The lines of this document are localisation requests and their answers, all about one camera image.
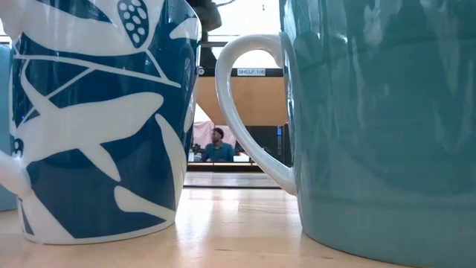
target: desk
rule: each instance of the desk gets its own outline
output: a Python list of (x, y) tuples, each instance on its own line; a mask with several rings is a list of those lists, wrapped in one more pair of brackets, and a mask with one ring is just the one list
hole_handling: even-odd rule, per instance
[(282, 190), (184, 189), (177, 221), (114, 243), (42, 246), (22, 238), (15, 211), (0, 212), (0, 267), (383, 268), (301, 234), (295, 197)]

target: white mug handle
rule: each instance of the white mug handle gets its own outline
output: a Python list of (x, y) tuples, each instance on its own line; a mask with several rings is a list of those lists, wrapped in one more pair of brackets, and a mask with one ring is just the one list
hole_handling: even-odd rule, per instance
[(228, 126), (246, 153), (288, 194), (298, 193), (292, 168), (270, 156), (251, 137), (238, 115), (231, 94), (231, 69), (237, 59), (249, 51), (263, 50), (273, 56), (276, 64), (283, 67), (280, 37), (274, 34), (254, 34), (229, 42), (220, 53), (215, 68), (215, 84), (218, 102)]

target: person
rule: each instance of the person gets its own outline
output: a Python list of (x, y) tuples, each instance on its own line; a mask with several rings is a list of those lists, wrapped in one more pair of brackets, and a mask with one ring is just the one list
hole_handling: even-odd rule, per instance
[(203, 162), (232, 162), (234, 156), (233, 147), (223, 142), (225, 134), (219, 127), (213, 129), (211, 134), (211, 143), (205, 147), (205, 153), (202, 155)]

